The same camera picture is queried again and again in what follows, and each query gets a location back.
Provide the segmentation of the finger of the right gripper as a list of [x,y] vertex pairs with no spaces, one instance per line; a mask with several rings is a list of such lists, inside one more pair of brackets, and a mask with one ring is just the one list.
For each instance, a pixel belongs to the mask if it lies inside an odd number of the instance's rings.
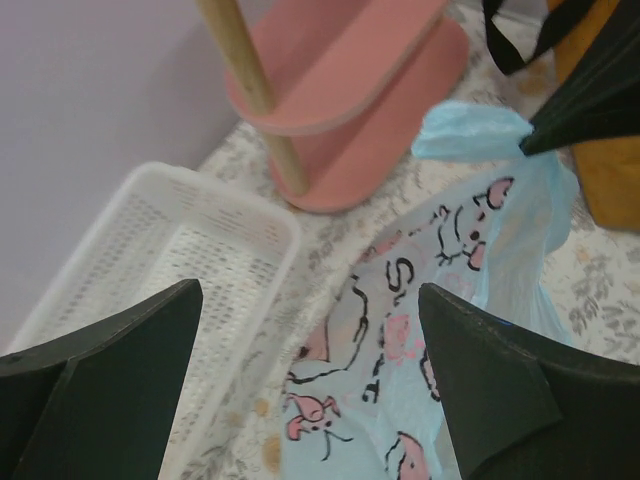
[[580,143],[639,135],[639,108],[552,114],[534,118],[533,131],[519,144],[524,154],[541,154]]
[[575,70],[531,118],[639,108],[639,31],[602,31]]

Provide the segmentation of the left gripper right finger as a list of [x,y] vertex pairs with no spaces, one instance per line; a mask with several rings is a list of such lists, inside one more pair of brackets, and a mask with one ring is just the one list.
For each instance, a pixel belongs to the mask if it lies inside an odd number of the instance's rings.
[[639,368],[566,346],[435,284],[419,317],[464,479],[636,479]]

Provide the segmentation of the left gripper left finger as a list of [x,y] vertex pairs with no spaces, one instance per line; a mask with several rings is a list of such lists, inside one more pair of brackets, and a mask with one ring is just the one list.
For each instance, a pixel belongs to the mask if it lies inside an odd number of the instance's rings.
[[2,478],[158,478],[202,305],[183,280],[3,356]]

